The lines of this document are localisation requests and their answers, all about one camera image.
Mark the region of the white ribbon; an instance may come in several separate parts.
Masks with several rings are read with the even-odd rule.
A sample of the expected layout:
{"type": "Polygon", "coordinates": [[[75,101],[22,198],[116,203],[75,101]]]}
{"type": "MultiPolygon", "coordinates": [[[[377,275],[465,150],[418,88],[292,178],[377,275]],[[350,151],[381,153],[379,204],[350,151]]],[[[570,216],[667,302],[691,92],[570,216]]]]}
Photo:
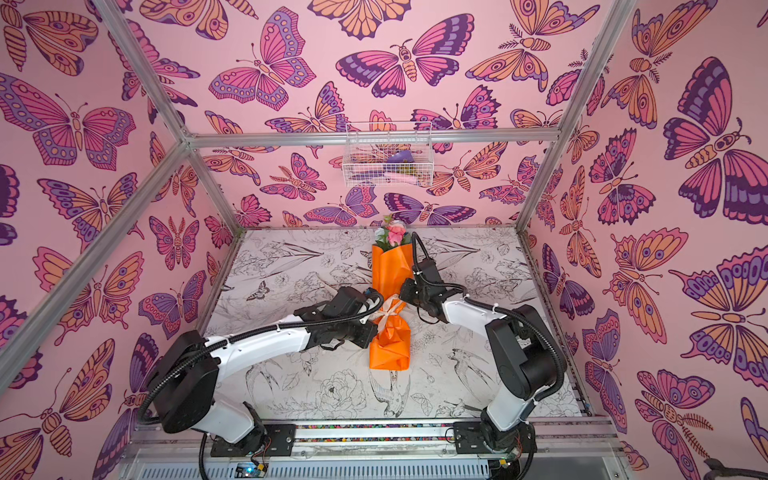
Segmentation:
{"type": "Polygon", "coordinates": [[[409,333],[410,326],[401,315],[405,307],[406,303],[397,294],[389,297],[374,315],[377,333],[409,333]]]}

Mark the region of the orange wrapping paper sheet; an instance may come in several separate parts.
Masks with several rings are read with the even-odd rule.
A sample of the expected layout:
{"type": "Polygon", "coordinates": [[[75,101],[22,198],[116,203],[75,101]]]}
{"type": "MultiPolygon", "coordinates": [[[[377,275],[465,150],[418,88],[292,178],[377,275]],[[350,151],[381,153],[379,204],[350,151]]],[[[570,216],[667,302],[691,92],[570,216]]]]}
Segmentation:
{"type": "Polygon", "coordinates": [[[406,371],[410,367],[411,329],[403,318],[406,303],[400,299],[405,281],[413,278],[411,244],[384,251],[372,247],[372,287],[384,304],[373,316],[377,334],[369,346],[371,370],[406,371]]]}

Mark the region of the pink fake rose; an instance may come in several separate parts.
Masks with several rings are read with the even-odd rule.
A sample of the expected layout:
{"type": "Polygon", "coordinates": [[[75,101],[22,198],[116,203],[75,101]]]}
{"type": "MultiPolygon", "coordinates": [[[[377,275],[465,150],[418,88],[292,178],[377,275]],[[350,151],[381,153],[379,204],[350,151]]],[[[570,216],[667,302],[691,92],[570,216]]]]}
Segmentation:
{"type": "Polygon", "coordinates": [[[397,248],[411,242],[411,235],[407,230],[407,224],[394,218],[392,215],[384,217],[382,227],[389,230],[390,249],[397,248]]]}

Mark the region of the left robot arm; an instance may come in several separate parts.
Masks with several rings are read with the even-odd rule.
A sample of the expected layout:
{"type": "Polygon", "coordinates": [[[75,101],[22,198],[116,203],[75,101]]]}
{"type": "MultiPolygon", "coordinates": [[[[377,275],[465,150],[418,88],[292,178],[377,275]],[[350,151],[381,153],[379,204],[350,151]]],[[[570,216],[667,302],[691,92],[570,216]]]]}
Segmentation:
{"type": "Polygon", "coordinates": [[[378,333],[372,317],[383,304],[372,288],[342,287],[331,300],[299,308],[270,325],[228,336],[186,333],[146,376],[148,394],[137,422],[159,425],[167,434],[195,430],[254,453],[265,442],[263,421],[251,403],[228,398],[222,382],[281,355],[315,347],[335,350],[344,343],[366,348],[378,333]]]}

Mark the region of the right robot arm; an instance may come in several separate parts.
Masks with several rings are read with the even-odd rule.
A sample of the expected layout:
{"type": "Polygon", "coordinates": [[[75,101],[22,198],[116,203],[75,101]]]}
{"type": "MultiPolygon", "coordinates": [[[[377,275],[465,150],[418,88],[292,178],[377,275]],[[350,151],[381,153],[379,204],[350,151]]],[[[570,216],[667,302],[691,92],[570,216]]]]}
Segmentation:
{"type": "Polygon", "coordinates": [[[563,386],[561,348],[535,307],[507,309],[474,300],[465,287],[444,282],[431,258],[415,263],[413,274],[401,288],[401,300],[488,341],[501,386],[481,411],[479,429],[490,450],[511,450],[522,441],[536,405],[563,386]]]}

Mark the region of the green circuit board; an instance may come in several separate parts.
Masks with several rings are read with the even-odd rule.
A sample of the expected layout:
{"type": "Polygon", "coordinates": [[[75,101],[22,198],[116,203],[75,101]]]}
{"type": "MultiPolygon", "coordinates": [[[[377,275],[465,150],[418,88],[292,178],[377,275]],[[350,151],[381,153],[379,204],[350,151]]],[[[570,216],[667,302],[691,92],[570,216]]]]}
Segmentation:
{"type": "Polygon", "coordinates": [[[235,467],[235,479],[264,479],[268,473],[268,466],[263,463],[243,462],[235,467]]]}

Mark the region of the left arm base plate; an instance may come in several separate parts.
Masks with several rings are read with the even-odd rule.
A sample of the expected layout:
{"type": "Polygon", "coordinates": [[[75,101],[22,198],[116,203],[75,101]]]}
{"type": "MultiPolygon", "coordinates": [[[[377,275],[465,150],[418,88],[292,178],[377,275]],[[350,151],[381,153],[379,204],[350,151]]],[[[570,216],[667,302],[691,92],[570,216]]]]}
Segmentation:
{"type": "Polygon", "coordinates": [[[293,423],[265,424],[237,443],[228,443],[216,438],[210,455],[219,457],[289,457],[296,441],[297,425],[293,423]]]}

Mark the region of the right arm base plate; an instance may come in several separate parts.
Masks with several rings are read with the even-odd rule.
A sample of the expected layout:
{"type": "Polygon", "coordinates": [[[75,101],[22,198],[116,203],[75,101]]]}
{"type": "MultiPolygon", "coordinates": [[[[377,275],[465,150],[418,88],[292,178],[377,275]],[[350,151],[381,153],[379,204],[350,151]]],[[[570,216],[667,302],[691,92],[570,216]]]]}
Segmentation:
{"type": "Polygon", "coordinates": [[[460,421],[453,423],[452,431],[459,454],[517,455],[538,451],[535,429],[525,422],[502,431],[490,421],[460,421]]]}

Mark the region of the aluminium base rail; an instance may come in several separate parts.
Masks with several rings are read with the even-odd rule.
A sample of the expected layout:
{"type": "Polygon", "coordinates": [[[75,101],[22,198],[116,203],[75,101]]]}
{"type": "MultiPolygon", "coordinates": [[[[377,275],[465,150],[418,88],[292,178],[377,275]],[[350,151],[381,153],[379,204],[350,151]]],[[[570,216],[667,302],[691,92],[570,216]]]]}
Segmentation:
{"type": "Polygon", "coordinates": [[[297,425],[289,457],[210,455],[195,431],[166,435],[142,428],[117,470],[119,479],[235,479],[238,463],[268,466],[264,479],[631,479],[611,424],[595,418],[535,418],[538,451],[459,454],[454,422],[269,421],[297,425]]]}

